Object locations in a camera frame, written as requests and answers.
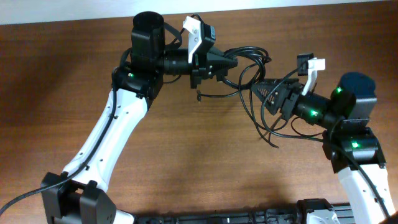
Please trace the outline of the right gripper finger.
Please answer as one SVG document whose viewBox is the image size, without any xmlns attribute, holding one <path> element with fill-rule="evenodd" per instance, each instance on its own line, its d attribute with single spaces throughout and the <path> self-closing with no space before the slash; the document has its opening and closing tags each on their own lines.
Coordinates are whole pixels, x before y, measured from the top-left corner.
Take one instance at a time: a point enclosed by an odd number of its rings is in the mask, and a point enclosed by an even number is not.
<svg viewBox="0 0 398 224">
<path fill-rule="evenodd" d="M 266 78 L 263 80 L 262 84 L 266 86 L 268 89 L 273 89 L 277 85 L 282 86 L 282 85 L 290 85 L 299 82 L 298 78 L 288 78 L 286 80 L 283 80 L 282 78 L 276 79 L 276 78 Z"/>
<path fill-rule="evenodd" d="M 275 115 L 282 107 L 282 104 L 287 95 L 287 86 L 282 85 L 271 93 L 272 89 L 266 88 L 262 83 L 253 84 L 251 91 L 260 99 L 265 102 L 265 108 L 271 115 Z"/>
</svg>

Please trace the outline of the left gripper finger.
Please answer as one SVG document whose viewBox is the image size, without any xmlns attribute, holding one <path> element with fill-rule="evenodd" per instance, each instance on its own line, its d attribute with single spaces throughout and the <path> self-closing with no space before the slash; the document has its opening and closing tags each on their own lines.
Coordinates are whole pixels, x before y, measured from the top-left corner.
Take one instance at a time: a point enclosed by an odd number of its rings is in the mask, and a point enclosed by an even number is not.
<svg viewBox="0 0 398 224">
<path fill-rule="evenodd" d="M 238 60 L 233 58 L 215 57 L 208 58 L 206 61 L 207 72 L 210 77 L 227 75 L 229 69 L 237 66 Z"/>
<path fill-rule="evenodd" d="M 230 59 L 223 54 L 208 52 L 206 55 L 207 62 L 229 62 Z"/>
</svg>

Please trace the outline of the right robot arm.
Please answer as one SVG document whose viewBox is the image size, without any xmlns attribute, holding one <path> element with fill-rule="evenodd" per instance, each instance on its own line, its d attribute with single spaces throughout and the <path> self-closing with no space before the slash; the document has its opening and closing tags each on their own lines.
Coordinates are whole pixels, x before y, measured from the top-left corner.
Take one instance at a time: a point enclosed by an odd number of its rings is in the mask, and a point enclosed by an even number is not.
<svg viewBox="0 0 398 224">
<path fill-rule="evenodd" d="M 262 110 L 324 128 L 323 150 L 351 205 L 356 223 L 397 223 L 386 159 L 368 127 L 376 85 L 365 74 L 344 74 L 329 98 L 305 92 L 296 78 L 265 79 L 251 87 Z"/>
</svg>

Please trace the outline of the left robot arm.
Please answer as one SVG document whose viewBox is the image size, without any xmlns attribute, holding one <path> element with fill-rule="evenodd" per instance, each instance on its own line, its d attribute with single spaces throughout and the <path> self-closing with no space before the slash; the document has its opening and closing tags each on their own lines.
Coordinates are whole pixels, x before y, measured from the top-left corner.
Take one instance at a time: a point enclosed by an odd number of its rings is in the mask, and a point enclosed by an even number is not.
<svg viewBox="0 0 398 224">
<path fill-rule="evenodd" d="M 132 45 L 114 69 L 112 89 L 104 111 L 78 154 L 61 174 L 48 173 L 41 185 L 48 223 L 133 223 L 107 195 L 113 169 L 134 128 L 150 109 L 165 75 L 189 75 L 192 88 L 202 80 L 221 79 L 238 61 L 218 50 L 215 29 L 196 17 L 183 28 L 188 46 L 167 44 L 165 33 L 181 33 L 156 12 L 133 19 Z"/>
</svg>

